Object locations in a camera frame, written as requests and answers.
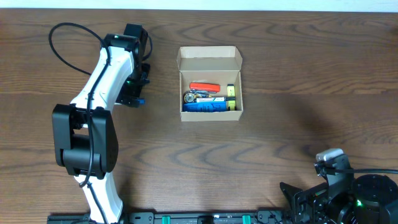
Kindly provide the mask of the yellow highlighter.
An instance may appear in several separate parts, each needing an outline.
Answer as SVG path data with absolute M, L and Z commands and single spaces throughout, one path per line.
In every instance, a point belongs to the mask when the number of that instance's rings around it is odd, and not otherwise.
M 227 98 L 226 103 L 229 111 L 236 110 L 235 87 L 233 84 L 227 85 Z

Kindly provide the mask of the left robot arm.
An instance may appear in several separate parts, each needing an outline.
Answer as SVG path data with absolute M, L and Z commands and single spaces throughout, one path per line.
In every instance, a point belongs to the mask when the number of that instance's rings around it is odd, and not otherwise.
M 94 34 L 100 42 L 95 69 L 82 91 L 52 112 L 55 160 L 83 189 L 90 212 L 84 215 L 50 215 L 48 223 L 130 223 L 118 195 L 113 170 L 119 144 L 112 118 L 115 105 L 137 108 L 148 79 L 152 44 L 147 31 L 127 24 L 123 34 Z

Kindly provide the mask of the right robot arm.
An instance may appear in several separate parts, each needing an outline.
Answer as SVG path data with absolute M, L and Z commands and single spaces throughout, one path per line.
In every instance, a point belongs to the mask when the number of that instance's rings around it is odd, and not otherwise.
M 342 149 L 316 155 L 314 168 L 325 182 L 303 190 L 284 182 L 290 205 L 285 223 L 397 223 L 396 169 L 354 169 Z

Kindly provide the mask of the blue whiteboard duster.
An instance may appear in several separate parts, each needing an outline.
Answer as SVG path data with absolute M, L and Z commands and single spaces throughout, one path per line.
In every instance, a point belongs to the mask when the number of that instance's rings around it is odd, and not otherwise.
M 221 102 L 204 102 L 204 103 L 185 103 L 183 112 L 224 112 L 227 111 L 226 103 Z

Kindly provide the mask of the black whiteboard marker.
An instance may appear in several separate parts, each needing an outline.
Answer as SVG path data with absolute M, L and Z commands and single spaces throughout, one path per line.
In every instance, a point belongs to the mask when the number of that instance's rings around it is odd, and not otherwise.
M 222 101 L 235 101 L 236 98 L 234 96 L 219 96 L 219 97 L 204 97 L 197 98 L 197 103 L 206 103 L 206 102 L 222 102 Z

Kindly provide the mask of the orange stapler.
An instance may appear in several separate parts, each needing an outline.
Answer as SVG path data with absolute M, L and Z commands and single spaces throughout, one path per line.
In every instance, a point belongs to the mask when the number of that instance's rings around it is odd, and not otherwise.
M 219 84 L 198 82 L 191 82 L 189 84 L 189 88 L 193 91 L 201 91 L 205 93 L 218 93 L 221 89 Z

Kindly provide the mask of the brown cardboard box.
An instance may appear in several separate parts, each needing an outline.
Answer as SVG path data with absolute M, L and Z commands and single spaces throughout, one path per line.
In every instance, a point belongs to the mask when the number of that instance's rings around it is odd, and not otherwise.
M 244 107 L 241 85 L 243 58 L 235 46 L 181 47 L 177 64 L 180 78 L 180 118 L 182 121 L 237 121 Z M 184 94 L 190 91 L 191 83 L 209 83 L 220 86 L 220 91 L 211 97 L 228 95 L 228 88 L 234 88 L 234 104 L 226 111 L 186 111 L 183 106 Z

